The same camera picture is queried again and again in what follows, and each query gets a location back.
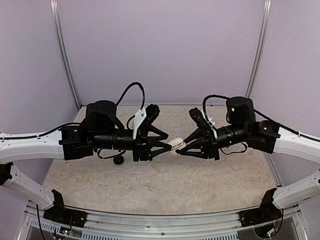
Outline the white earbud charging case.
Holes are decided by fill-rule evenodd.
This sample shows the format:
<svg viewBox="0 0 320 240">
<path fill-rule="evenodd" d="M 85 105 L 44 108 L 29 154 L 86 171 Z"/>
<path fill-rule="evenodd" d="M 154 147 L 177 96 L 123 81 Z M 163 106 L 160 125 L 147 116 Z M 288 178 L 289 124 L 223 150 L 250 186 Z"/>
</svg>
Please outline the white earbud charging case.
<svg viewBox="0 0 320 240">
<path fill-rule="evenodd" d="M 178 155 L 177 150 L 181 150 L 187 146 L 185 141 L 180 137 L 172 139 L 168 144 L 171 145 L 170 153 L 172 155 Z"/>
</svg>

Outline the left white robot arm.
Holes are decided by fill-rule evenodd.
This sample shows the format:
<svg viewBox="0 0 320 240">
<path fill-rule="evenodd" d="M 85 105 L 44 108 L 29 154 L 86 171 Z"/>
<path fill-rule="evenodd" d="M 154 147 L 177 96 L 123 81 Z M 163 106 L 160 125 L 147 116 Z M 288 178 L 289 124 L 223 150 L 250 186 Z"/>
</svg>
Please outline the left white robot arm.
<svg viewBox="0 0 320 240">
<path fill-rule="evenodd" d="M 131 151 L 133 160 L 150 161 L 171 150 L 164 143 L 168 134 L 153 126 L 160 109 L 151 104 L 137 111 L 133 128 L 126 129 L 117 117 L 117 105 L 109 100 L 90 103 L 81 123 L 66 123 L 48 132 L 34 135 L 0 135 L 0 184 L 21 193 L 40 209 L 49 211 L 63 223 L 70 218 L 62 195 L 56 190 L 45 190 L 25 176 L 15 161 L 32 159 L 79 160 L 99 150 Z"/>
</svg>

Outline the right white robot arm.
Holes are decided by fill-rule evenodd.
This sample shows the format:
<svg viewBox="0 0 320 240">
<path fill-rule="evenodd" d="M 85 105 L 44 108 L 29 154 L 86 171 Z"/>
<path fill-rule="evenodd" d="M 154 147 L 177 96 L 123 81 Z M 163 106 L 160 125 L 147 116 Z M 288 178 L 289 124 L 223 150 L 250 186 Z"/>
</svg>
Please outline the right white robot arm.
<svg viewBox="0 0 320 240">
<path fill-rule="evenodd" d="M 206 109 L 193 108 L 189 115 L 197 129 L 185 140 L 176 153 L 201 159 L 219 160 L 220 152 L 236 144 L 244 144 L 269 154 L 283 154 L 310 162 L 320 162 L 320 139 L 302 134 L 286 127 L 269 117 L 256 120 L 258 111 L 250 98 L 224 97 L 227 126 L 216 128 L 209 120 Z"/>
</svg>

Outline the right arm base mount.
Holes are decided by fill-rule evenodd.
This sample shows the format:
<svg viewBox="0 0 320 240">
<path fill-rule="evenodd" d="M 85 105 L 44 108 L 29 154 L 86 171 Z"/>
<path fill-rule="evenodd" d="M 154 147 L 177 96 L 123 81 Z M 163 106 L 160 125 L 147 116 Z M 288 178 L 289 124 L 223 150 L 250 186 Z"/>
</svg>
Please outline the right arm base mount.
<svg viewBox="0 0 320 240">
<path fill-rule="evenodd" d="M 282 209 L 273 204 L 275 191 L 276 188 L 266 191 L 258 207 L 238 213 L 242 227 L 258 225 L 283 217 Z"/>
</svg>

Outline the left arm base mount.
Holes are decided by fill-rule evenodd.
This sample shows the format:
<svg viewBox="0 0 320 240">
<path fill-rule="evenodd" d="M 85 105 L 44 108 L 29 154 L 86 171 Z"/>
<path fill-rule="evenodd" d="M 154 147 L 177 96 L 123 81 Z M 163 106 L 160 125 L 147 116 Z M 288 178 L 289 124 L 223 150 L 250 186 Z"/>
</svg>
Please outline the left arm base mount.
<svg viewBox="0 0 320 240">
<path fill-rule="evenodd" d="M 53 206 L 44 210 L 43 218 L 71 227 L 84 228 L 88 213 L 65 207 L 63 196 L 56 190 L 53 193 Z"/>
</svg>

